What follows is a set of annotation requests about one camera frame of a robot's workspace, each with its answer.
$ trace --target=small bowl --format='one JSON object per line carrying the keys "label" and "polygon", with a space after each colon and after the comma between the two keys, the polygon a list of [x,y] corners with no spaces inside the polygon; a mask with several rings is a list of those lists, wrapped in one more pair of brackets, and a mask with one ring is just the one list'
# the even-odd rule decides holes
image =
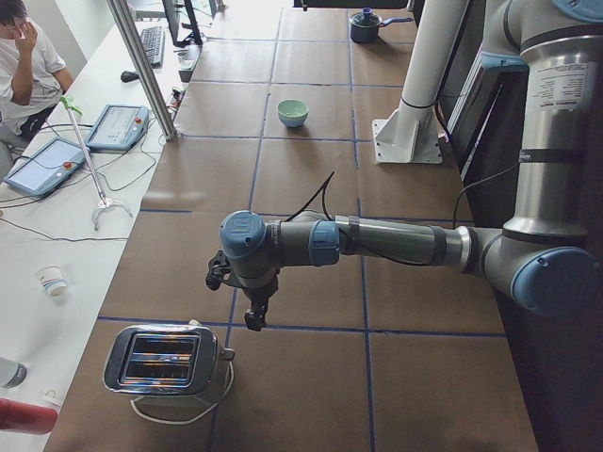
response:
{"label": "small bowl", "polygon": [[279,120],[287,127],[300,127],[308,117],[308,105],[295,99],[286,99],[278,104]]}

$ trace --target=white mounting base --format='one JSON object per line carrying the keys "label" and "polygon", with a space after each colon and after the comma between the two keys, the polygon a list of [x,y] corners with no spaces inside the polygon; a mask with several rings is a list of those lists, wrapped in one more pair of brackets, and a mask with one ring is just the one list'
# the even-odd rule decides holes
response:
{"label": "white mounting base", "polygon": [[422,125],[416,121],[404,143],[396,142],[397,123],[397,110],[388,120],[373,120],[377,163],[442,163],[433,121],[426,121]]}

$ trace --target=cooking pot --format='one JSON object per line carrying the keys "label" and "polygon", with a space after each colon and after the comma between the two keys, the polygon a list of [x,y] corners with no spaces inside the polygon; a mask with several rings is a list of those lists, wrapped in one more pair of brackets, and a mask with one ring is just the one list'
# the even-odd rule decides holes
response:
{"label": "cooking pot", "polygon": [[363,8],[362,12],[350,17],[350,38],[354,42],[373,42],[379,36],[379,28],[396,22],[412,22],[412,17],[394,17],[382,21],[381,17],[373,14],[373,8]]}

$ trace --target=computer mouse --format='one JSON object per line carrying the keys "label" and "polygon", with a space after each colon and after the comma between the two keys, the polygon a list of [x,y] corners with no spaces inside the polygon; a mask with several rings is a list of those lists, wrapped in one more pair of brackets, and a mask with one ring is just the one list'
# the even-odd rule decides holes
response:
{"label": "computer mouse", "polygon": [[131,71],[123,71],[122,76],[120,78],[124,83],[128,83],[133,80],[138,80],[140,77],[137,73],[133,73]]}

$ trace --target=keyboard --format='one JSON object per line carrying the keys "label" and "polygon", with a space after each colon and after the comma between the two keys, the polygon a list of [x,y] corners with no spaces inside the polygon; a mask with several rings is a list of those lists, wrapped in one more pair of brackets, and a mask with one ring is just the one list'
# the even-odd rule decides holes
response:
{"label": "keyboard", "polygon": [[151,66],[160,68],[163,63],[163,49],[166,41],[166,33],[163,27],[158,25],[145,28],[140,32],[140,40]]}

